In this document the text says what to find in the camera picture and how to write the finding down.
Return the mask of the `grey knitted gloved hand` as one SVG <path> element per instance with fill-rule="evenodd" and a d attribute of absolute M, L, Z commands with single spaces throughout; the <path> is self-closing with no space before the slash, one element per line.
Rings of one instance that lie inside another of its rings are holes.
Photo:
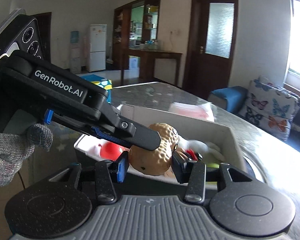
<path fill-rule="evenodd" d="M 53 143 L 51 130 L 23 110 L 17 110 L 11 116 L 6 129 L 8 133 L 0 132 L 0 186 L 13 180 L 36 146 L 49 151 Z"/>

